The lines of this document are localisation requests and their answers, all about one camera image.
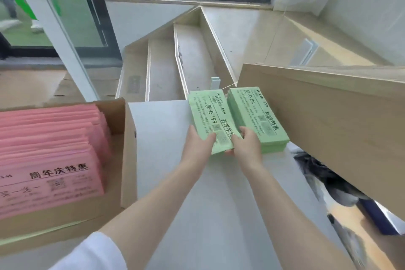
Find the person's right hand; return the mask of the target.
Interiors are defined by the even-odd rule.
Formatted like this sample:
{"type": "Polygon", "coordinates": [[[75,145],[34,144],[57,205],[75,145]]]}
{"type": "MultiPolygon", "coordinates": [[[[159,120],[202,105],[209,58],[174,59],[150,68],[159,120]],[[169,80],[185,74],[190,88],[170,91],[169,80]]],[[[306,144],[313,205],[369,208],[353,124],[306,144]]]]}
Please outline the person's right hand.
{"type": "Polygon", "coordinates": [[[261,154],[261,143],[257,134],[252,130],[252,141],[239,140],[236,134],[231,136],[234,148],[226,150],[226,155],[236,158],[245,176],[264,170],[261,154]]]}

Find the person's left hand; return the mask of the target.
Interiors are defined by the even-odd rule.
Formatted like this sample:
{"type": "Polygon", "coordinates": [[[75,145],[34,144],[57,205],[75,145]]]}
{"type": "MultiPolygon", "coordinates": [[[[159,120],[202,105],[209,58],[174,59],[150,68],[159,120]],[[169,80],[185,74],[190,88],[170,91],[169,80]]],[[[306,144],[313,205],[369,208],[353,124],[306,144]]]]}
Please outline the person's left hand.
{"type": "Polygon", "coordinates": [[[205,139],[199,136],[194,125],[189,126],[181,155],[180,166],[198,172],[204,170],[212,153],[212,150],[205,148],[205,139]]]}

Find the thin stack of green flyers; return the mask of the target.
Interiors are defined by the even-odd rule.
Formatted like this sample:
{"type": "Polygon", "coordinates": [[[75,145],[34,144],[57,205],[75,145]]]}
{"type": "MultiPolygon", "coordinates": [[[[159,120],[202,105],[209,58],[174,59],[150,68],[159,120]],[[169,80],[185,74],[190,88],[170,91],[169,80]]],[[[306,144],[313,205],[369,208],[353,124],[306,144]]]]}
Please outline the thin stack of green flyers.
{"type": "Polygon", "coordinates": [[[223,90],[195,90],[188,96],[194,126],[202,139],[216,134],[211,154],[233,149],[231,137],[241,137],[223,90]]]}

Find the person's left forearm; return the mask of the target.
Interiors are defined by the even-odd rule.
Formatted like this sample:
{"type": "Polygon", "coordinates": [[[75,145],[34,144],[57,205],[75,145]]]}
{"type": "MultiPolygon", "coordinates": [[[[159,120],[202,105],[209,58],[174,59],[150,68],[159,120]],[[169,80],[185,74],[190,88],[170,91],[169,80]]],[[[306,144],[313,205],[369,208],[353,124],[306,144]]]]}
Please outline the person's left forearm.
{"type": "Polygon", "coordinates": [[[144,270],[206,165],[182,160],[146,196],[100,229],[118,247],[128,270],[144,270]]]}

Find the person's right forearm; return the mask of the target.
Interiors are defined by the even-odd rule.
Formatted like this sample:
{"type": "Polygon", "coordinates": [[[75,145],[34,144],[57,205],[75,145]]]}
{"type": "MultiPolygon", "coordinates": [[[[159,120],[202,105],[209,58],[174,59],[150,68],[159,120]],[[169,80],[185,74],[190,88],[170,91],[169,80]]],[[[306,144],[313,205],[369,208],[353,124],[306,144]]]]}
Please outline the person's right forearm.
{"type": "Polygon", "coordinates": [[[283,270],[356,270],[262,165],[241,165],[283,270]]]}

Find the thick stack of green flyers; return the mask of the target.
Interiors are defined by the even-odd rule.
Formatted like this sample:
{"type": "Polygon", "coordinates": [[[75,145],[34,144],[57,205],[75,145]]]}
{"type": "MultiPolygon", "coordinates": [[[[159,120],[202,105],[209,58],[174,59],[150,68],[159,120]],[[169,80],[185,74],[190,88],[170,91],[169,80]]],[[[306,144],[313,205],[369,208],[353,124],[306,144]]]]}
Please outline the thick stack of green flyers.
{"type": "Polygon", "coordinates": [[[230,88],[227,103],[237,128],[257,134],[263,154],[284,151],[290,139],[259,87],[230,88]]]}

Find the light wooden shelf unit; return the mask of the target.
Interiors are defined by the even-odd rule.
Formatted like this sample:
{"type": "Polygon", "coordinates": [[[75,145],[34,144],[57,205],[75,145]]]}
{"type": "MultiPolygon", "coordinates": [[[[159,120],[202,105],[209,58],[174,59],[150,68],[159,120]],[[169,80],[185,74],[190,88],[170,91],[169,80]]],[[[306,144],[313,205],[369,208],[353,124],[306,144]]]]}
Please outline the light wooden shelf unit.
{"type": "Polygon", "coordinates": [[[124,48],[116,98],[127,102],[187,99],[220,77],[227,93],[236,75],[203,7],[194,7],[124,48]]]}

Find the brown cardboard box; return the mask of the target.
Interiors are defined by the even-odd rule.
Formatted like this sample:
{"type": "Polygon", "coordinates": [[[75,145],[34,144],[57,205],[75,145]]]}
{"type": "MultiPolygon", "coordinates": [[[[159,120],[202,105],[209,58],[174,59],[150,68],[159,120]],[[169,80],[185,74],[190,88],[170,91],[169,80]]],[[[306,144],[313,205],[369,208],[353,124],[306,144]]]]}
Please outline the brown cardboard box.
{"type": "MultiPolygon", "coordinates": [[[[0,220],[0,256],[88,236],[136,201],[136,130],[129,104],[96,101],[110,130],[111,157],[103,165],[105,194],[0,220]]],[[[76,104],[51,105],[60,107],[76,104]]]]}

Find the light wooden board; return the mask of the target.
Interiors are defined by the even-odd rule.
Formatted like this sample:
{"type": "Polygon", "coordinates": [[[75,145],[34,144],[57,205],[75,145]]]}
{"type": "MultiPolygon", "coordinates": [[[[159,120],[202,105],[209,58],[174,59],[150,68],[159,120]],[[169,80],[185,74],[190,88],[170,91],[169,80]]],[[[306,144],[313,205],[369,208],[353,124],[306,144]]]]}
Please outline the light wooden board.
{"type": "Polygon", "coordinates": [[[243,64],[290,140],[405,221],[405,68],[243,64]]]}

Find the stack of pink flyers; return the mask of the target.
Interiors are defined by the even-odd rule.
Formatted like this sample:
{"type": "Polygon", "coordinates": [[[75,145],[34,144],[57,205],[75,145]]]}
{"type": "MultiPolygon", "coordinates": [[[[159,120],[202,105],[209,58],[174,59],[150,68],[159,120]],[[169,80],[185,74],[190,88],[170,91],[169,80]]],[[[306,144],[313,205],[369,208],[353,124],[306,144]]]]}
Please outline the stack of pink flyers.
{"type": "Polygon", "coordinates": [[[0,112],[0,220],[103,196],[110,140],[96,104],[0,112]]]}

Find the white sleeve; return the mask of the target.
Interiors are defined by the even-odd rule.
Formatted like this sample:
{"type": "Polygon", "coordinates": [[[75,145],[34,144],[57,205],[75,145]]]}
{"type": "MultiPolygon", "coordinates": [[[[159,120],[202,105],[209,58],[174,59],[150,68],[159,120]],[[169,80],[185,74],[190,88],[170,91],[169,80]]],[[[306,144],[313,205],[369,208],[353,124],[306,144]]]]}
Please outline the white sleeve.
{"type": "Polygon", "coordinates": [[[93,232],[48,270],[128,270],[128,267],[111,238],[93,232]]]}

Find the white framed glass door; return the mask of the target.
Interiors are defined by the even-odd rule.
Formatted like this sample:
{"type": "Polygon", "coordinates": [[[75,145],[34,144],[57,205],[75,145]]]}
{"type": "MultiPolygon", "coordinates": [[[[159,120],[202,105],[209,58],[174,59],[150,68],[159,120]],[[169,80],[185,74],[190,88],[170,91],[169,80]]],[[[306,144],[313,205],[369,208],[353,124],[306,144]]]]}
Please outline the white framed glass door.
{"type": "Polygon", "coordinates": [[[87,102],[98,101],[99,96],[80,57],[69,38],[63,22],[51,0],[26,0],[35,17],[42,24],[45,34],[65,65],[74,83],[87,102]]]}

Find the white wall socket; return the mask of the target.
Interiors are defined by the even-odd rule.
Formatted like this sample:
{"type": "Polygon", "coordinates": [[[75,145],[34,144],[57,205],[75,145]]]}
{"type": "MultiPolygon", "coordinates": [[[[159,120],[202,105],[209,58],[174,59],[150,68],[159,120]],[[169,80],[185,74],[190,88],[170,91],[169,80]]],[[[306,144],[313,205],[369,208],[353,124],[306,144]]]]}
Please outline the white wall socket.
{"type": "Polygon", "coordinates": [[[318,47],[319,44],[317,42],[313,41],[312,39],[305,38],[295,51],[289,66],[306,66],[316,53],[318,47]]]}

